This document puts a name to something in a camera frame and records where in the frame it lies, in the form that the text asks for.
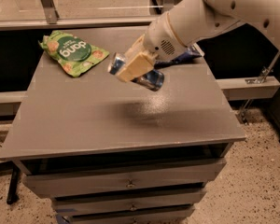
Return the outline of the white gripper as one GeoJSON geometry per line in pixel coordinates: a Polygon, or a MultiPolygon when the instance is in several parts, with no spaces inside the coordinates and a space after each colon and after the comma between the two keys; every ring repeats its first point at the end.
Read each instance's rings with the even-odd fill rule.
{"type": "Polygon", "coordinates": [[[158,60],[162,61],[170,61],[187,50],[187,47],[175,36],[170,24],[169,13],[165,12],[154,20],[148,26],[145,35],[139,36],[124,53],[125,64],[116,73],[116,77],[120,81],[132,81],[154,68],[156,56],[140,52],[145,49],[144,47],[155,52],[158,60]]]}

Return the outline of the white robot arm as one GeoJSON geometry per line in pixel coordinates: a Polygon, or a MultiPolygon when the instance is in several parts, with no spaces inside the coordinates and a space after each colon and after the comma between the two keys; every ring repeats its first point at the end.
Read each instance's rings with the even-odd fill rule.
{"type": "Polygon", "coordinates": [[[116,77],[132,81],[192,44],[247,23],[280,51],[280,0],[182,0],[161,14],[123,55],[116,77]]]}

